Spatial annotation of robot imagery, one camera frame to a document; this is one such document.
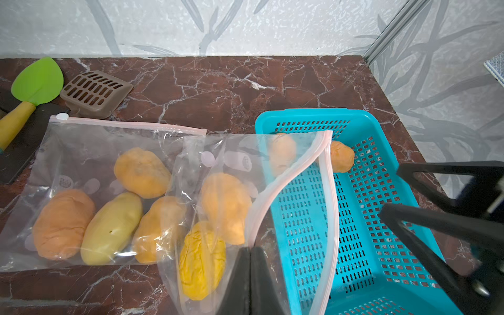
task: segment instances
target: plastic zipper bag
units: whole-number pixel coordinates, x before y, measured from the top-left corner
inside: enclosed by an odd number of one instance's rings
[[[144,212],[171,187],[182,150],[176,140],[205,133],[52,116],[0,233],[0,271],[139,263],[135,250],[144,248],[132,245],[138,242],[134,232]]]
[[[339,242],[331,137],[332,131],[183,138],[170,194],[187,211],[178,221],[170,209],[162,211],[162,236],[157,250],[160,275],[179,312],[217,312],[240,248],[254,247],[271,203],[282,198],[280,191],[318,159],[328,241],[310,314],[324,313]]]

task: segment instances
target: blue patterned object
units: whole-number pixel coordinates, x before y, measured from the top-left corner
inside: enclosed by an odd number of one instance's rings
[[[494,58],[485,61],[485,68],[499,81],[504,87],[504,51]]]
[[[326,314],[461,314],[416,257],[377,214],[384,203],[418,206],[374,116],[346,108],[267,111],[257,134],[333,130],[333,140],[355,152],[348,173],[335,173],[338,195],[338,264]],[[271,205],[292,315],[307,315],[322,273],[327,217],[316,163],[294,179]],[[442,257],[428,228],[407,223]]]

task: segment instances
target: green spatula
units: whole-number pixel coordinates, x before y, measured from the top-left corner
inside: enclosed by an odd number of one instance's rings
[[[62,88],[63,73],[49,57],[21,71],[12,83],[11,93],[22,103],[0,120],[0,154],[23,128],[35,107],[52,101]]]

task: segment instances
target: slotted scoop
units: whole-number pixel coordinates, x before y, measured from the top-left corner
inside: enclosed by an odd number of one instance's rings
[[[104,119],[115,111],[132,88],[128,82],[95,70],[73,78],[59,95],[72,114]]]

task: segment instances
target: yellow potato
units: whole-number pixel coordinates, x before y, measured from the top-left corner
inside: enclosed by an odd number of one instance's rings
[[[87,265],[105,265],[123,250],[142,218],[142,201],[122,193],[98,211],[82,241],[81,257]]]
[[[83,191],[71,189],[54,195],[33,225],[33,243],[39,256],[63,260],[77,254],[95,211],[93,201]]]
[[[296,142],[284,133],[276,134],[268,145],[273,176],[282,174],[296,160]]]
[[[203,182],[201,204],[217,235],[226,242],[245,242],[245,217],[252,205],[247,187],[236,177],[215,173]]]
[[[124,188],[145,199],[164,195],[171,185],[171,174],[163,162],[154,153],[140,148],[119,156],[114,174]]]
[[[163,250],[172,251],[173,242],[183,232],[179,226],[185,215],[185,205],[176,197],[161,197],[151,206],[149,212],[143,216],[135,235],[133,236],[133,251],[135,257],[142,264],[156,262],[156,250],[161,240],[161,216],[165,220],[167,228],[165,233],[169,233]]]
[[[339,141],[331,142],[331,164],[333,172],[346,173],[354,163],[355,152]]]
[[[201,301],[217,288],[225,268],[226,243],[216,237],[208,221],[196,223],[180,253],[182,291],[191,300]]]

